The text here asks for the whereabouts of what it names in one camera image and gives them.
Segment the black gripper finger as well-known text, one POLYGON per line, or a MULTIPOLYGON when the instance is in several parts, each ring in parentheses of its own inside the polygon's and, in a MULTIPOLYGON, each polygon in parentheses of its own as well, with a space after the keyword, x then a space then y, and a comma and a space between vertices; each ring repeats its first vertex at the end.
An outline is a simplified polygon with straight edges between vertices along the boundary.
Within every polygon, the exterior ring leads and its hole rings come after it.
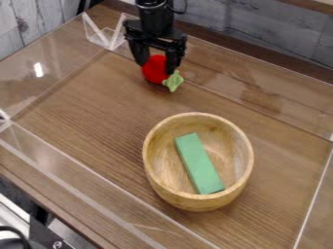
POLYGON ((174 70, 181 64, 182 57, 185 56, 185 50, 181 48, 169 48, 166 50, 166 73, 173 74, 174 70))
POLYGON ((134 60, 139 66, 143 66, 150 58, 150 46, 146 42, 128 40, 130 50, 134 60))

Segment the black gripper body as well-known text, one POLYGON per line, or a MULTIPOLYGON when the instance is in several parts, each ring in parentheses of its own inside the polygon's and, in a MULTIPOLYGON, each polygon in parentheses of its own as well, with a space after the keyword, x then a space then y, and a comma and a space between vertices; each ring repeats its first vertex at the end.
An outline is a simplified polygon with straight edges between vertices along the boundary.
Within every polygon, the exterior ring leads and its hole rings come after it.
POLYGON ((139 20, 126 20, 123 27, 124 39, 134 53, 143 53, 150 48, 162 51, 174 48, 178 53, 185 53, 187 34, 175 27, 169 27, 161 34, 144 31, 139 20))

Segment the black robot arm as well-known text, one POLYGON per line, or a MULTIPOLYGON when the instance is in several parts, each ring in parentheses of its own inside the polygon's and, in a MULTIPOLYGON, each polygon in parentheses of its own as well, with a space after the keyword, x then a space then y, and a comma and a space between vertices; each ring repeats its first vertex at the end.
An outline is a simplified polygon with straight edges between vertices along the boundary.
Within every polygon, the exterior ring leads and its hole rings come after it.
POLYGON ((174 15, 183 15, 186 9, 177 11, 173 0, 135 0, 139 19, 127 19, 124 39, 134 60, 143 66, 150 58, 150 49, 166 53, 165 70, 173 74, 186 54, 187 34, 174 27, 174 15))

